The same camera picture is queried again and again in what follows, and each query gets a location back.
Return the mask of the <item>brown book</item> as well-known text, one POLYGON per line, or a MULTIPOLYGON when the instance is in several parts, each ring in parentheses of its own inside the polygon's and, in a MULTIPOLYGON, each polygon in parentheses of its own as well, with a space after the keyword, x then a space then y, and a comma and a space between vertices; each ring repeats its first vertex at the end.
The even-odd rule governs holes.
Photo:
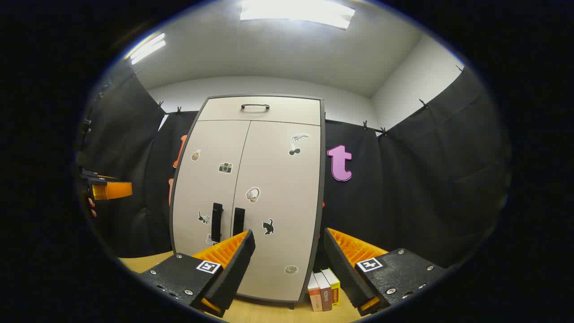
POLYGON ((332 311, 333 309, 333 292, 332 286, 328 282, 323 272, 314 273, 314 278, 320 289, 320 299, 322 303, 322 311, 332 311))

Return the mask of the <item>small ceiling light panel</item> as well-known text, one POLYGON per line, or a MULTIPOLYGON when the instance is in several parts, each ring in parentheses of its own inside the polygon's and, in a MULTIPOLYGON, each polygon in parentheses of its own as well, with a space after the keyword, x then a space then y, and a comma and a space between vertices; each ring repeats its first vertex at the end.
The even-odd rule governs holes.
POLYGON ((141 47, 137 48, 133 53, 131 53, 130 55, 131 64, 134 65, 139 63, 140 61, 142 61, 142 59, 146 58, 155 51, 158 51, 158 49, 161 49, 165 45, 166 45, 165 34, 162 33, 157 35, 156 37, 154 37, 141 47))

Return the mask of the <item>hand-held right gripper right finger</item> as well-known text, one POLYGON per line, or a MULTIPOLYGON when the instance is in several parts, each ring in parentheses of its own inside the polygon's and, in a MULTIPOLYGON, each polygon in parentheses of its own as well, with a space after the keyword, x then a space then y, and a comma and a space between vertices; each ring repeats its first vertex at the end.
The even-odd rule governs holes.
POLYGON ((412 298, 448 273, 406 248, 386 251, 332 228, 324 230, 324 251, 341 288, 361 316, 412 298))

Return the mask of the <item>cabinet door with cherry sticker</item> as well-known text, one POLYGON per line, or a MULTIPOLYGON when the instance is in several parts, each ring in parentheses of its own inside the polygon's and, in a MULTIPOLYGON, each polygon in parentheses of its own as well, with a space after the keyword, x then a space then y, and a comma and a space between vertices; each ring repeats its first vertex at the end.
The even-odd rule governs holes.
POLYGON ((238 294, 298 302, 307 291, 316 246, 322 129, 252 121, 239 166, 234 209, 256 249, 238 294))

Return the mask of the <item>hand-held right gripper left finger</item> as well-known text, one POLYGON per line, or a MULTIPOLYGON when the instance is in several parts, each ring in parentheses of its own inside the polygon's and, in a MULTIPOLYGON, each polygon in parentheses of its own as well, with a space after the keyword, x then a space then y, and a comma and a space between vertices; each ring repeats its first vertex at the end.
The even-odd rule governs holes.
POLYGON ((221 318, 231 307, 255 249, 254 235, 247 230, 192 256, 175 253, 138 276, 170 298, 221 318))

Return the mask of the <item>cabinet door with camera sticker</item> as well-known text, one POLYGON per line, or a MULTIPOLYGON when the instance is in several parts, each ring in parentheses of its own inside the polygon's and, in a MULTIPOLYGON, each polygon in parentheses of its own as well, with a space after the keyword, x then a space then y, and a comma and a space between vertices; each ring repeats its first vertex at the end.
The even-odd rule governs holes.
POLYGON ((239 164, 250 121, 197 121, 171 198, 175 252, 195 255, 231 237, 239 164))

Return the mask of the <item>grey double-door shoe cabinet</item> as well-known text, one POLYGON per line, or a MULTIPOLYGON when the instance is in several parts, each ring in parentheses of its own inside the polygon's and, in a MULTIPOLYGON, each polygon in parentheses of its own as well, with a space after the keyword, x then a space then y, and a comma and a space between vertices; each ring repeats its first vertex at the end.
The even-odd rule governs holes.
MULTIPOLYGON (((321 123, 320 126, 321 130, 322 130, 322 145, 321 145, 321 170, 320 170, 320 188, 319 188, 319 193, 318 193, 318 198, 319 198, 319 203, 318 203, 318 210, 317 210, 317 223, 316 223, 316 246, 314 247, 314 253, 313 253, 313 262, 310 265, 310 274, 313 270, 313 266, 314 266, 314 260, 316 257, 316 253, 317 253, 317 248, 318 248, 318 237, 319 237, 319 231, 320 231, 320 224, 321 224, 321 220, 322 220, 322 203, 323 203, 323 197, 324 197, 324 178, 325 178, 325 112, 324 112, 324 100, 322 100, 322 98, 317 98, 317 97, 309 97, 309 96, 294 96, 294 95, 280 95, 280 94, 236 94, 236 95, 223 95, 223 96, 211 96, 209 98, 207 98, 204 102, 203 105, 201 107, 201 109, 199 110, 195 120, 193 121, 191 128, 189 129, 188 135, 191 133, 194 124, 199 121, 198 117, 199 117, 199 113, 201 113, 202 108, 204 107, 204 105, 206 104, 207 100, 211 99, 211 98, 221 98, 221 97, 234 97, 234 96, 284 96, 284 97, 295 97, 295 98, 307 98, 310 100, 320 100, 321 101, 321 112, 320 112, 320 116, 321 116, 321 123)), ((188 135, 185 137, 185 140, 183 141, 183 144, 181 145, 181 153, 179 153, 178 156, 178 164, 182 155, 182 152, 184 151, 184 147, 185 147, 185 143, 187 141, 187 137, 188 135)), ((178 169, 178 165, 176 166, 176 170, 175 170, 175 175, 174 178, 176 177, 177 174, 177 169, 178 169)), ((172 192, 174 190, 174 182, 172 183, 172 192)), ((235 210, 232 213, 232 234, 231 237, 242 233, 244 231, 247 231, 248 229, 244 228, 244 210, 240 209, 240 210, 235 210)), ((170 206, 170 237, 171 237, 171 246, 174 250, 174 246, 173 246, 173 241, 172 241, 172 223, 171 223, 171 206, 170 206)), ((221 243, 222 241, 218 241, 215 242, 213 245, 217 244, 217 243, 221 243)), ((300 300, 298 302, 301 302, 304 298, 304 294, 302 294, 300 300)))

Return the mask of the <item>orange book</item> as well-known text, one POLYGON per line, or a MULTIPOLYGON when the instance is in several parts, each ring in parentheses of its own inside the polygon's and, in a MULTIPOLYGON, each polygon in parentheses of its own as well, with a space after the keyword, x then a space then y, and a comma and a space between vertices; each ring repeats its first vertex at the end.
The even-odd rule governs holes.
POLYGON ((310 304, 313 311, 323 311, 322 299, 321 299, 321 288, 319 287, 314 273, 310 274, 308 280, 308 295, 310 299, 310 304))

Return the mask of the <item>large ceiling light panel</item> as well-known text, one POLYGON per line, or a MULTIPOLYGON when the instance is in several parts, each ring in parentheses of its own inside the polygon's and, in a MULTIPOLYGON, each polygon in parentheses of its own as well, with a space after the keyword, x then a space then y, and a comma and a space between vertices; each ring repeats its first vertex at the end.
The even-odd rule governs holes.
POLYGON ((356 10, 332 0, 244 0, 241 21, 305 21, 348 29, 356 10))

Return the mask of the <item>black backdrop cloth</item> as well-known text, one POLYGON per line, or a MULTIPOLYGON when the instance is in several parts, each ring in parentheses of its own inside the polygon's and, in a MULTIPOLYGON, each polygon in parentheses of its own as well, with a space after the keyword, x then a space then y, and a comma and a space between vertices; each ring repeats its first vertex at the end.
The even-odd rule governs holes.
MULTIPOLYGON (((135 78, 96 101, 84 167, 134 189, 132 196, 96 205, 95 227, 115 255, 172 249, 168 180, 180 137, 196 115, 165 113, 135 78)), ((326 162, 322 227, 447 267, 491 233, 505 205, 510 141, 496 104, 469 68, 385 135, 327 120, 326 147, 338 145, 352 153, 352 178, 334 180, 326 162)))

